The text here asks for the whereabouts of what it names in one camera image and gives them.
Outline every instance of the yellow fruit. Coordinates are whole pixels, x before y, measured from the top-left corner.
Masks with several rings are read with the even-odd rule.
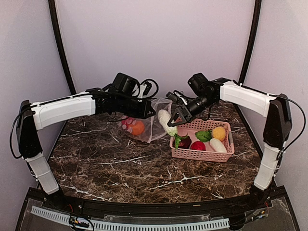
[[[212,137],[223,141],[226,138],[226,130],[223,127],[217,127],[212,130]]]

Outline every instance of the basket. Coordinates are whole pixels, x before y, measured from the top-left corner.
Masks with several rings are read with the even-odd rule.
[[[191,159],[191,160],[227,162],[230,156],[234,154],[234,144],[231,133],[231,127],[229,123],[214,121],[214,120],[203,121],[201,119],[195,119],[193,122],[189,124],[179,125],[178,134],[180,136],[189,135],[192,140],[192,143],[194,143],[195,141],[199,141],[195,136],[195,132],[201,130],[212,130],[218,126],[224,127],[226,130],[226,138],[222,142],[227,149],[226,153],[215,152],[214,149],[210,146],[209,142],[205,143],[207,151],[199,151],[199,150],[191,150],[183,148],[178,148],[176,150],[175,147],[173,147],[174,137],[171,137],[170,147],[171,147],[172,157]]]

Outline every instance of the marble table surface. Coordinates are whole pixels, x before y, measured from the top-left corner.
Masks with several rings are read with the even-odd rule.
[[[151,143],[129,138],[109,115],[67,122],[49,159],[66,195],[126,203],[183,203],[249,193],[259,155],[231,103],[212,108],[229,122],[235,153],[226,163],[171,157],[168,135]]]

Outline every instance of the orange fruit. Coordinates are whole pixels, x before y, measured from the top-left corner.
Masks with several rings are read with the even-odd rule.
[[[136,121],[136,123],[134,121],[128,125],[128,129],[131,130],[132,135],[138,136],[144,132],[144,124],[140,120]]]

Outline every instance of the mesh bag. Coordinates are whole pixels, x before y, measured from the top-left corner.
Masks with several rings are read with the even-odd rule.
[[[165,98],[157,98],[151,101],[152,108],[156,115],[147,119],[135,119],[123,116],[125,120],[118,123],[119,127],[125,130],[126,134],[136,140],[150,143],[166,135],[165,130],[158,121],[158,111],[164,109],[171,113],[172,101]]]

